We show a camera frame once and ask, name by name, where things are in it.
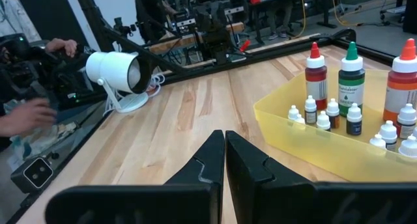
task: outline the lamp stand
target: lamp stand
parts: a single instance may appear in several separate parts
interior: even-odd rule
[[[148,102],[148,94],[146,92],[141,94],[129,94],[120,100],[115,96],[114,90],[109,86],[104,78],[97,80],[97,84],[103,86],[110,100],[113,102],[115,109],[119,113],[128,113],[135,111]]]

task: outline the plastic bottle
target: plastic bottle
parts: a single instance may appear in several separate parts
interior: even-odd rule
[[[288,111],[288,119],[289,120],[295,120],[297,119],[297,115],[300,114],[297,107],[295,105],[292,105],[290,110]]]
[[[370,141],[370,144],[372,144],[373,146],[382,148],[386,150],[386,143],[384,141],[384,139],[382,139],[382,136],[378,133],[375,135],[375,137],[373,137]]]
[[[394,123],[391,120],[387,120],[386,123],[381,126],[379,134],[386,143],[386,149],[394,152],[395,145],[397,144],[397,128],[394,126]]]
[[[417,159],[417,141],[414,136],[409,136],[401,143],[398,153],[401,155]]]
[[[395,122],[405,104],[416,106],[417,57],[414,39],[408,39],[401,55],[392,63],[386,87],[384,120]]]
[[[301,124],[305,124],[306,123],[306,121],[304,120],[304,118],[302,118],[302,115],[301,114],[298,114],[297,115],[297,118],[295,119],[295,122],[301,123]]]
[[[324,56],[320,55],[317,43],[311,46],[311,54],[307,58],[306,81],[307,95],[313,96],[318,110],[327,106],[327,67]]]
[[[317,127],[318,129],[330,131],[330,120],[325,111],[321,111],[320,115],[317,117]]]
[[[304,116],[307,124],[315,124],[317,122],[317,105],[313,96],[308,96],[306,106],[304,108]]]
[[[332,129],[338,129],[340,125],[340,110],[336,99],[330,99],[330,103],[327,104],[326,114],[330,118]]]
[[[412,135],[416,127],[416,110],[412,108],[412,104],[406,104],[398,114],[397,118],[397,135],[400,139],[407,139]]]
[[[346,58],[341,60],[339,71],[339,108],[340,115],[346,117],[349,108],[357,103],[362,109],[364,103],[365,70],[364,59],[358,56],[356,44],[351,42]]]
[[[357,103],[353,103],[348,110],[346,133],[349,135],[360,135],[362,133],[362,114]]]

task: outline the green dye bottle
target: green dye bottle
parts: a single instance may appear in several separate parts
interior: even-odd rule
[[[341,70],[339,71],[339,108],[341,116],[347,116],[347,112],[353,103],[357,103],[362,110],[364,85],[364,59],[358,56],[356,44],[351,42],[346,58],[341,60]]]

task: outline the red liquid bottle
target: red liquid bottle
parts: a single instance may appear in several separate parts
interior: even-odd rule
[[[327,108],[327,67],[324,56],[320,55],[317,43],[311,46],[311,55],[307,58],[306,68],[307,96],[312,95],[317,110]]]

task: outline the white dropper bottle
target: white dropper bottle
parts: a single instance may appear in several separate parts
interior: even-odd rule
[[[414,136],[409,136],[401,143],[398,152],[401,155],[417,159],[417,141]]]
[[[295,119],[295,122],[301,123],[301,124],[305,124],[306,123],[306,120],[304,120],[304,118],[302,118],[302,115],[301,114],[298,114],[297,115],[297,118]]]
[[[325,111],[321,111],[320,115],[317,117],[317,127],[318,129],[330,131],[330,119]]]
[[[370,144],[372,144],[373,146],[382,148],[384,150],[386,150],[386,143],[384,141],[384,139],[382,139],[382,136],[378,133],[375,135],[375,137],[373,137],[370,141]]]
[[[295,120],[297,119],[297,115],[300,114],[299,110],[295,105],[292,105],[290,110],[288,111],[288,119]]]
[[[387,120],[381,126],[379,134],[386,143],[386,149],[394,152],[397,144],[397,128],[394,126],[394,123],[391,120]]]
[[[307,97],[306,106],[304,109],[306,112],[306,123],[315,124],[317,122],[317,104],[315,103],[313,96],[309,95]]]
[[[353,103],[347,112],[346,132],[349,135],[362,133],[362,113],[357,103]]]
[[[339,128],[340,110],[336,99],[330,99],[330,102],[327,104],[326,114],[330,119],[330,125],[332,129]]]
[[[416,110],[412,108],[412,104],[406,104],[401,108],[397,117],[398,137],[406,139],[412,135],[413,129],[416,127]]]

